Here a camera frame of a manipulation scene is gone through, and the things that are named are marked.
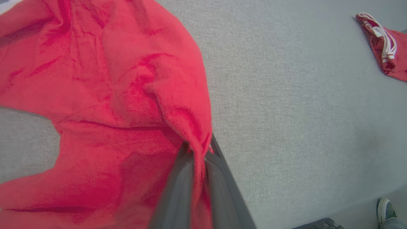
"shoe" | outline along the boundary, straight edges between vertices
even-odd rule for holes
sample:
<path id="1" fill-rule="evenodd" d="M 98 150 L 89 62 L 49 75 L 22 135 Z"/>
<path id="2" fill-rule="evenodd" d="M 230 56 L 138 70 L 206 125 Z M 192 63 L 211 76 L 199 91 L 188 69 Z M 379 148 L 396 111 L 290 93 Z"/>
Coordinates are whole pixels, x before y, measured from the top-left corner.
<path id="1" fill-rule="evenodd" d="M 396 212 L 393 209 L 392 203 L 389 199 L 379 199 L 377 205 L 377 221 L 379 222 L 379 228 L 382 228 L 386 219 L 397 217 Z"/>

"red towel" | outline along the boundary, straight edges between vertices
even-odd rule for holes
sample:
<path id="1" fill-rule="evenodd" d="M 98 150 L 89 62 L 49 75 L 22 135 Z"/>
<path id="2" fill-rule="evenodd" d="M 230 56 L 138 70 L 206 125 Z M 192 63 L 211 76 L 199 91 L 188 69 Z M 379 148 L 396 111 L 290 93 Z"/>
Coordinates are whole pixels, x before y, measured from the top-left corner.
<path id="1" fill-rule="evenodd" d="M 0 15 L 0 60 L 0 106 L 61 135 L 52 169 L 0 185 L 0 228 L 146 228 L 183 141 L 208 227 L 210 101 L 177 18 L 153 0 L 24 0 Z"/>

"jeans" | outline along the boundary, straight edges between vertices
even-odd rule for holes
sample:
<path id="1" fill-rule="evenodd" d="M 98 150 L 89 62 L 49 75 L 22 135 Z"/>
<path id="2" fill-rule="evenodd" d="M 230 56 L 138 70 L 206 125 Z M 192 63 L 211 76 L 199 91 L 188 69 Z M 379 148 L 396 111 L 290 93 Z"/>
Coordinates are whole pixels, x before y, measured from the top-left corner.
<path id="1" fill-rule="evenodd" d="M 407 225 L 399 218 L 393 217 L 386 219 L 383 229 L 407 229 Z"/>

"gray fabric surface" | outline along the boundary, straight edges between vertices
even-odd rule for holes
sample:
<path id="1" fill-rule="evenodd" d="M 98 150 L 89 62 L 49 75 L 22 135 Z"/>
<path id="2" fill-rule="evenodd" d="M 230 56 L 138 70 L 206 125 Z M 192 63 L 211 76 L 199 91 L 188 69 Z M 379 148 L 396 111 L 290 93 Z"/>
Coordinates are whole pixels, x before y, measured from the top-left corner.
<path id="1" fill-rule="evenodd" d="M 259 229 L 407 183 L 407 84 L 380 72 L 353 19 L 364 11 L 400 31 L 407 1 L 158 2 L 201 48 L 214 132 Z M 0 126 L 3 180 L 52 167 L 49 121 L 1 109 Z"/>
<path id="2" fill-rule="evenodd" d="M 0 108 L 0 183 L 54 166 L 59 134 L 39 115 Z"/>

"red cloth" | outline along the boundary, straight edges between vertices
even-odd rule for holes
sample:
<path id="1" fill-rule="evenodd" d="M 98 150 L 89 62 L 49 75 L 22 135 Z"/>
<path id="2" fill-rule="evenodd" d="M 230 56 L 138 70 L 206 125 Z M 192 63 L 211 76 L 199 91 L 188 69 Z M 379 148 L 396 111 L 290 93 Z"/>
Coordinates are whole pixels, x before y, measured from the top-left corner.
<path id="1" fill-rule="evenodd" d="M 0 228 L 146 228 L 184 140 L 193 223 L 209 226 L 205 70 L 162 6 L 24 0 L 0 15 L 0 60 L 0 106 L 43 115 L 61 135 L 52 169 L 0 185 Z"/>
<path id="2" fill-rule="evenodd" d="M 356 19 L 362 24 L 361 27 L 368 36 L 374 56 L 382 71 L 388 76 L 407 82 L 407 34 L 381 26 L 367 13 L 357 14 Z M 386 36 L 390 42 L 385 42 L 386 36 L 378 34 L 380 27 L 387 31 Z M 382 55 L 383 49 L 386 49 L 387 45 L 391 48 L 395 47 L 394 54 Z"/>

